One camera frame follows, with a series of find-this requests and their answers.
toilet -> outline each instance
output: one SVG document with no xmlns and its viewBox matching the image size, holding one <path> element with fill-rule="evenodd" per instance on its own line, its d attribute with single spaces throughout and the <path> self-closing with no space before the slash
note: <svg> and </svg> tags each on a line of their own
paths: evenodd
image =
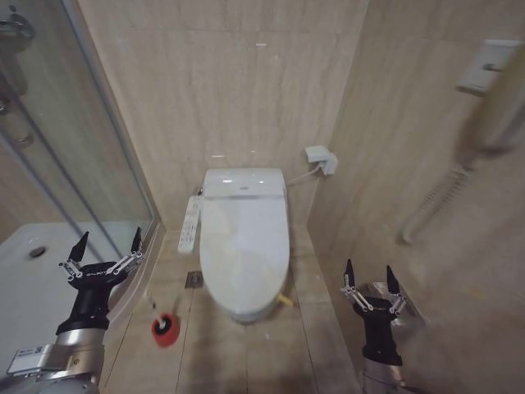
<svg viewBox="0 0 525 394">
<path fill-rule="evenodd" d="M 282 171 L 208 170 L 200 234 L 201 269 L 212 298 L 236 321 L 265 317 L 285 285 L 290 259 Z"/>
</svg>

bathroom floor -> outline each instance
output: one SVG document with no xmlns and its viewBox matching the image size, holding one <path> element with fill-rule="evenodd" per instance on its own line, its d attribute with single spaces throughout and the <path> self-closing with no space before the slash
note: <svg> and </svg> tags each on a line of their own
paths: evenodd
<svg viewBox="0 0 525 394">
<path fill-rule="evenodd" d="M 160 311 L 180 317 L 179 339 L 165 350 L 156 346 L 141 300 L 107 343 L 103 394 L 360 392 L 308 232 L 290 232 L 283 293 L 295 307 L 279 305 L 266 320 L 241 325 L 205 288 L 185 289 L 187 272 L 200 269 L 199 255 L 178 255 L 179 233 L 169 231 L 148 289 Z"/>
</svg>

floor drain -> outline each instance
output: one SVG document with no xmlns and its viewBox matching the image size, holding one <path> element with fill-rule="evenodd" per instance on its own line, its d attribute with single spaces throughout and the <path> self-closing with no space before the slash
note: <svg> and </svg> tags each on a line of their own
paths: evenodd
<svg viewBox="0 0 525 394">
<path fill-rule="evenodd" d="M 40 257 L 42 254 L 46 253 L 46 250 L 48 250 L 48 248 L 46 248 L 45 246 L 39 246 L 38 248 L 34 248 L 33 250 L 30 251 L 30 257 L 32 259 L 36 259 L 37 257 Z"/>
<path fill-rule="evenodd" d="M 199 289 L 203 286 L 203 273 L 201 271 L 190 271 L 186 277 L 186 289 Z"/>
</svg>

marble wall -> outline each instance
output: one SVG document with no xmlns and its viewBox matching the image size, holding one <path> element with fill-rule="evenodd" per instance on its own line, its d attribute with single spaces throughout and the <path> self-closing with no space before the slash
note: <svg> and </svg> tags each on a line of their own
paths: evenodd
<svg viewBox="0 0 525 394">
<path fill-rule="evenodd" d="M 354 364 L 361 323 L 339 293 L 391 264 L 427 321 L 400 341 L 432 392 L 520 392 L 525 377 L 525 146 L 483 163 L 413 246 L 399 229 L 460 153 L 479 99 L 455 90 L 483 39 L 525 38 L 525 3 L 371 0 L 308 229 Z"/>
<path fill-rule="evenodd" d="M 328 144 L 367 0 L 79 0 L 168 229 L 210 167 L 306 172 Z M 305 224 L 317 186 L 289 190 Z"/>
</svg>

floor tile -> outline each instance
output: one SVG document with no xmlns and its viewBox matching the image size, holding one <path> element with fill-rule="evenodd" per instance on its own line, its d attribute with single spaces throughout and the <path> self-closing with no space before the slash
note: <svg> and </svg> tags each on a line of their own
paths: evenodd
<svg viewBox="0 0 525 394">
<path fill-rule="evenodd" d="M 170 392 L 176 389 L 187 320 L 180 321 L 179 340 L 161 349 L 151 335 L 152 319 L 133 315 L 115 365 L 107 393 Z"/>
<path fill-rule="evenodd" d="M 290 260 L 295 290 L 300 304 L 330 302 L 321 269 L 315 256 L 294 257 Z"/>
<path fill-rule="evenodd" d="M 193 300 L 191 302 L 191 311 L 195 313 L 207 313 L 207 314 L 224 314 L 219 305 L 212 298 L 206 288 L 206 283 L 199 289 L 194 289 Z"/>
<path fill-rule="evenodd" d="M 299 380 L 281 379 L 275 382 L 248 383 L 248 394 L 316 394 L 313 378 Z"/>
<path fill-rule="evenodd" d="M 311 256 L 313 254 L 315 252 L 306 226 L 290 226 L 290 256 Z"/>
<path fill-rule="evenodd" d="M 124 341 L 124 335 L 131 320 L 131 315 L 128 316 L 121 326 L 117 328 L 111 335 L 106 334 L 104 337 L 104 365 L 102 373 L 100 375 L 100 387 L 105 387 L 109 375 L 112 371 L 113 364 L 115 363 L 118 351 L 121 348 L 121 344 Z"/>
<path fill-rule="evenodd" d="M 177 280 L 164 283 L 149 283 L 147 291 L 155 301 L 158 313 L 187 316 L 193 289 L 185 289 L 185 281 Z M 142 297 L 135 306 L 135 315 L 154 318 L 150 303 Z"/>
<path fill-rule="evenodd" d="M 262 321 L 246 327 L 248 385 L 313 379 L 308 343 L 297 318 Z"/>
<path fill-rule="evenodd" d="M 176 394 L 246 394 L 246 381 L 205 384 L 181 384 Z"/>
<path fill-rule="evenodd" d="M 301 305 L 301 314 L 319 394 L 360 393 L 332 305 Z"/>
<path fill-rule="evenodd" d="M 245 382 L 245 326 L 226 314 L 192 311 L 179 385 Z"/>
<path fill-rule="evenodd" d="M 166 231 L 161 250 L 158 253 L 159 260 L 172 259 L 178 255 L 177 246 L 179 245 L 179 237 L 180 231 Z"/>
</svg>

